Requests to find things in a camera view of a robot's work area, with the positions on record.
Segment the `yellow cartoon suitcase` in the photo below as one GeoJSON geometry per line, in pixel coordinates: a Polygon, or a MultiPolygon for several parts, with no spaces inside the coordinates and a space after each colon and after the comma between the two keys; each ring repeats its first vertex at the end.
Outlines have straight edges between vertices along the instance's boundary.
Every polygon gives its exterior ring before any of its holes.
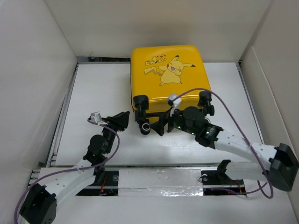
{"type": "Polygon", "coordinates": [[[140,132],[147,135],[150,125],[171,109],[167,98],[181,97],[179,110],[194,106],[204,114],[215,114],[206,70],[197,47],[173,45],[136,48],[130,58],[131,105],[140,132]]]}

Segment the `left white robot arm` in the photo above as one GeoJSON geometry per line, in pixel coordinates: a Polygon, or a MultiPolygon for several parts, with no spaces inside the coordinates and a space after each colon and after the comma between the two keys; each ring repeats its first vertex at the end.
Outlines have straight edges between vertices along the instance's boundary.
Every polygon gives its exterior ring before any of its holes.
{"type": "Polygon", "coordinates": [[[70,169],[45,175],[32,183],[21,196],[15,215],[29,224],[51,224],[67,200],[91,184],[101,184],[104,165],[115,155],[111,151],[113,144],[120,143],[118,132],[128,127],[129,115],[126,111],[102,118],[99,112],[92,113],[87,121],[103,129],[101,134],[91,137],[83,158],[70,169]]]}

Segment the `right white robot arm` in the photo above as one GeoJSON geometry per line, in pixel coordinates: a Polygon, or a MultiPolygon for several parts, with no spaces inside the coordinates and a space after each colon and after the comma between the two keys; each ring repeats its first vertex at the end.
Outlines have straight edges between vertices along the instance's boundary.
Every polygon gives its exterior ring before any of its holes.
{"type": "Polygon", "coordinates": [[[292,190],[299,161],[287,144],[271,146],[256,142],[248,143],[244,138],[210,123],[204,113],[193,106],[183,111],[176,109],[164,112],[150,127],[160,136],[176,128],[193,135],[201,146],[229,152],[246,159],[246,162],[223,160],[216,171],[216,178],[220,183],[227,183],[231,179],[250,179],[270,181],[273,187],[282,191],[292,190]]]}

